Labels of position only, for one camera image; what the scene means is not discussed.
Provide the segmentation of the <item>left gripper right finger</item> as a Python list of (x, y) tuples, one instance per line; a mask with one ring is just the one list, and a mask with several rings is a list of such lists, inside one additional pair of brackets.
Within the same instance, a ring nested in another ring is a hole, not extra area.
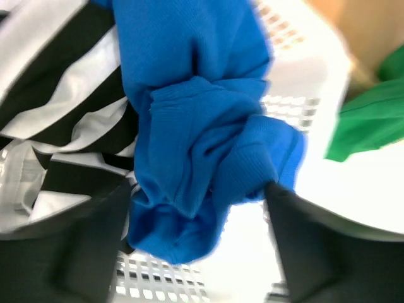
[(403, 302), (403, 234), (349, 220), (274, 182), (264, 193), (286, 302)]

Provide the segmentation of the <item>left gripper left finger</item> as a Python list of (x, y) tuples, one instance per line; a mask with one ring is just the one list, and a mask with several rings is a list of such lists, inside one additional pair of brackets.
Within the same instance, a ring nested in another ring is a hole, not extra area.
[(53, 217), (1, 233), (1, 302), (110, 302), (128, 180)]

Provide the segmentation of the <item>green tank top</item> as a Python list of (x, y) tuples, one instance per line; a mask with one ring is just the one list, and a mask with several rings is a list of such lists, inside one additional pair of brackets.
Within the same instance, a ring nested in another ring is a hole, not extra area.
[(403, 46), (379, 66), (379, 83), (345, 103), (326, 159), (378, 150), (403, 139)]

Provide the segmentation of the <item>black white striped tank top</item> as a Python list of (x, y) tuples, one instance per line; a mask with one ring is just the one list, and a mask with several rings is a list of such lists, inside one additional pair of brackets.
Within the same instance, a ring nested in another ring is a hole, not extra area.
[(1, 2), (1, 232), (84, 203), (133, 172), (138, 116), (112, 11)]

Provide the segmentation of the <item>blue tank top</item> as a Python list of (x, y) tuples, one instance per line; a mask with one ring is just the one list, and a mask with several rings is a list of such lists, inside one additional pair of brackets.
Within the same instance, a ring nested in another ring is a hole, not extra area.
[(305, 136), (264, 115), (271, 64), (250, 1), (100, 1), (138, 113), (129, 245), (171, 264), (217, 246), (233, 205), (293, 189)]

